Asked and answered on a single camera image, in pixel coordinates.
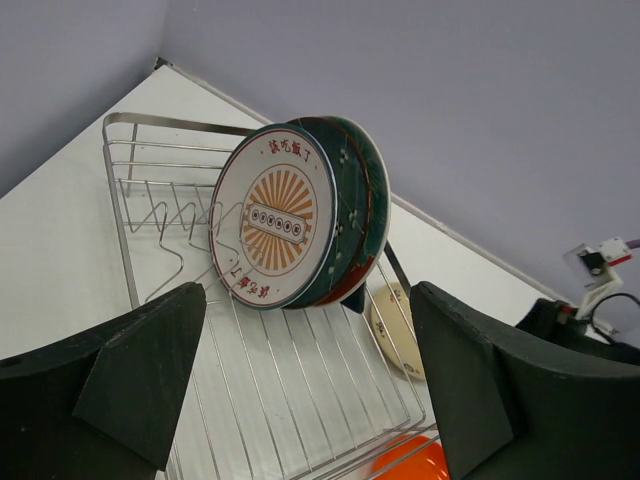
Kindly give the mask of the teal speckled round plate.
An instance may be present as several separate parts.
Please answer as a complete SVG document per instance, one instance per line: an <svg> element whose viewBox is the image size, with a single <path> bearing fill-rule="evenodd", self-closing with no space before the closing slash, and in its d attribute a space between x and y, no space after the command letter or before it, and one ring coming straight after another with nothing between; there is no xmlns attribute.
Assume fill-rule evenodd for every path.
<svg viewBox="0 0 640 480"><path fill-rule="evenodd" d="M324 148L337 191L333 243L317 278L288 306L293 310L326 301L346 280L364 241L370 193L363 147L351 121L331 116L306 116L291 123L312 134Z"/></svg>

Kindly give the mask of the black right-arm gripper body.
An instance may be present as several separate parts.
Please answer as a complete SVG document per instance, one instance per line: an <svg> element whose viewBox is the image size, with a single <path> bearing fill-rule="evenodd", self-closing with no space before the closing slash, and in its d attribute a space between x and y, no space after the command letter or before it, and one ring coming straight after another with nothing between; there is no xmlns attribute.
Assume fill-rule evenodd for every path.
<svg viewBox="0 0 640 480"><path fill-rule="evenodd" d="M593 324L593 314L577 319L578 308L540 298L516 328L566 349L607 360L638 360L639 349L613 340Z"/></svg>

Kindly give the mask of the dark blue leaf plate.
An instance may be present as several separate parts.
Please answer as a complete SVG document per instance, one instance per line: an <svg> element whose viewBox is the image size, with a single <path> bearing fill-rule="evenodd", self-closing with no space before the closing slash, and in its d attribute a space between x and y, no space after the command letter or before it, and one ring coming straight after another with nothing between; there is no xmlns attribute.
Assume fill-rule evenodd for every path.
<svg viewBox="0 0 640 480"><path fill-rule="evenodd" d="M363 283L357 290L351 295L341 301L341 305L348 310L362 314L366 304L366 284Z"/></svg>

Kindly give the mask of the cream round plate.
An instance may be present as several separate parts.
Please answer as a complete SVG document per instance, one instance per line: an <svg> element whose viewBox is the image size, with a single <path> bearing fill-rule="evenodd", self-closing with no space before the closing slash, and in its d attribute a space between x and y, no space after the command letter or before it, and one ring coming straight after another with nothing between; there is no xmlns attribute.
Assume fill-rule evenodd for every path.
<svg viewBox="0 0 640 480"><path fill-rule="evenodd" d="M384 285L374 294L370 307L370 324L386 358L410 377L425 381L409 298L399 282Z"/></svg>

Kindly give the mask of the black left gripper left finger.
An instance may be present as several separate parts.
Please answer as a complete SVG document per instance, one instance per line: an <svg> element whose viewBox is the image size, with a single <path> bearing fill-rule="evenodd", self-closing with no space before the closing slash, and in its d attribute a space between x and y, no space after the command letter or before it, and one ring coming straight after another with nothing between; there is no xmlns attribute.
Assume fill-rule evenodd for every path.
<svg viewBox="0 0 640 480"><path fill-rule="evenodd" d="M203 330L188 282L1 362L4 479L153 479L166 469Z"/></svg>

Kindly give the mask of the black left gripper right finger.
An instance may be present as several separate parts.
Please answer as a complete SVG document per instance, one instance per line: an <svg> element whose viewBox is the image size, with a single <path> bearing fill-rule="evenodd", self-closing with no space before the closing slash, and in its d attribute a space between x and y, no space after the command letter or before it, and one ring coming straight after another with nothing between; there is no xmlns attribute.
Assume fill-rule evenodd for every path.
<svg viewBox="0 0 640 480"><path fill-rule="evenodd" d="M429 282L410 307L454 479L635 479L639 351L540 299L508 325Z"/></svg>

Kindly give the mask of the red teal floral plate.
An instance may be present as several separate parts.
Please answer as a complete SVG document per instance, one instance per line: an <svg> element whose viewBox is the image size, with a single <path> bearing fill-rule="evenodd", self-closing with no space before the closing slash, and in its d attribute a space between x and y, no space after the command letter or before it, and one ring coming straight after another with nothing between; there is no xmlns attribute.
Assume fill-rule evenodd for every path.
<svg viewBox="0 0 640 480"><path fill-rule="evenodd" d="M345 131L347 138L354 143L358 157L364 161L368 206L363 244L353 265L317 306L346 300L364 285L384 250L391 218L389 176L378 146L370 134L355 121L341 116L328 116L327 120Z"/></svg>

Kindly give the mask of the white sunburst pattern plate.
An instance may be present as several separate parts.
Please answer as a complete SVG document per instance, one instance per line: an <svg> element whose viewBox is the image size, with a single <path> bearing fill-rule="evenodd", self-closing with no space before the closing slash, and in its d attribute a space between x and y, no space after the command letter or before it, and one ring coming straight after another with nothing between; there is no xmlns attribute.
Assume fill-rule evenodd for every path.
<svg viewBox="0 0 640 480"><path fill-rule="evenodd" d="M221 283L254 309L292 304L318 278L336 219L336 179L319 141L291 124L256 130L231 153L211 200Z"/></svg>

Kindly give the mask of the orange round plate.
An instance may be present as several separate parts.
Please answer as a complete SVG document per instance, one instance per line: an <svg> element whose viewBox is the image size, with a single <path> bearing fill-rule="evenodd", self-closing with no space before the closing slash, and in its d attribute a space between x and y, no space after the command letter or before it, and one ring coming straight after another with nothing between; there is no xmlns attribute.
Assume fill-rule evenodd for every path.
<svg viewBox="0 0 640 480"><path fill-rule="evenodd" d="M424 435L402 435L389 442L390 450L373 464L377 479L449 479L444 449Z"/></svg>

